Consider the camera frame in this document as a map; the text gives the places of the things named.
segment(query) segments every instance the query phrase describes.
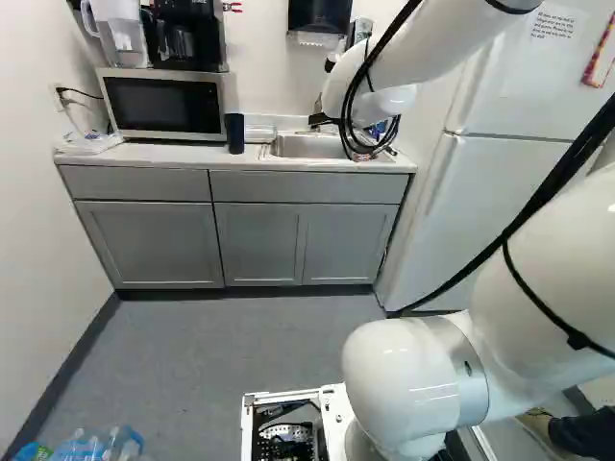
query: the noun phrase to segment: black tumbler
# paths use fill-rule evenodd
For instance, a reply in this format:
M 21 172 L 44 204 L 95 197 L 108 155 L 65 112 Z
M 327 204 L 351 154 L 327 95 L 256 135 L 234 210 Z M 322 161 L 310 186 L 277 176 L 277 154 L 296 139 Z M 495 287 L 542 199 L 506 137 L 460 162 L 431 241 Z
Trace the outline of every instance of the black tumbler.
M 243 113 L 227 113 L 224 115 L 227 127 L 227 140 L 231 154 L 243 154 L 246 147 L 246 130 Z

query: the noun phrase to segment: drawer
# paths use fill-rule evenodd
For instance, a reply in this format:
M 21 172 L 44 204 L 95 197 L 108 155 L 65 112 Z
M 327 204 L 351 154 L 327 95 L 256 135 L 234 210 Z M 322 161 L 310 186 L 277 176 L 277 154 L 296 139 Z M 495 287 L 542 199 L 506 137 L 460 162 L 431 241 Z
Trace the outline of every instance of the drawer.
M 60 166 L 74 199 L 210 202 L 207 170 Z
M 402 202 L 408 175 L 212 170 L 215 202 L 391 204 Z

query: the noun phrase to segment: gray carpet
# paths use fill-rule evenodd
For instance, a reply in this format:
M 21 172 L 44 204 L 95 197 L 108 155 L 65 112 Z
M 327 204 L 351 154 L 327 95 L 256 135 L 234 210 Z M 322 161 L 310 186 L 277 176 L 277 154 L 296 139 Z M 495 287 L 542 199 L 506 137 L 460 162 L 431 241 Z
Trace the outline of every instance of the gray carpet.
M 158 461 L 236 461 L 245 392 L 338 382 L 345 338 L 382 317 L 372 295 L 123 303 L 39 440 L 128 423 Z

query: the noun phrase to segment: coffee maker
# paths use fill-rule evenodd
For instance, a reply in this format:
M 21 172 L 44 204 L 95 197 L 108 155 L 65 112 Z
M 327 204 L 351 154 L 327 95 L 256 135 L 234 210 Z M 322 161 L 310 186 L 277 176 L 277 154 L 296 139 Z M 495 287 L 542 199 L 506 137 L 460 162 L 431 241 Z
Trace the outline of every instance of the coffee maker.
M 228 71 L 221 0 L 153 0 L 141 10 L 155 69 Z

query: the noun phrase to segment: electrical outlet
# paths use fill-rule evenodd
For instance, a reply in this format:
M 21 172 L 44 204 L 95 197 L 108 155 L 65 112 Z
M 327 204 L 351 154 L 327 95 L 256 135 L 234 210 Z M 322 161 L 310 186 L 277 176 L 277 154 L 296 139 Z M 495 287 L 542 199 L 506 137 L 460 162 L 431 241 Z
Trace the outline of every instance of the electrical outlet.
M 58 88 L 63 86 L 62 84 L 49 84 L 49 94 L 51 95 L 52 101 L 54 103 L 54 108 L 58 112 L 64 112 L 66 107 L 62 102 L 62 98 L 58 93 Z

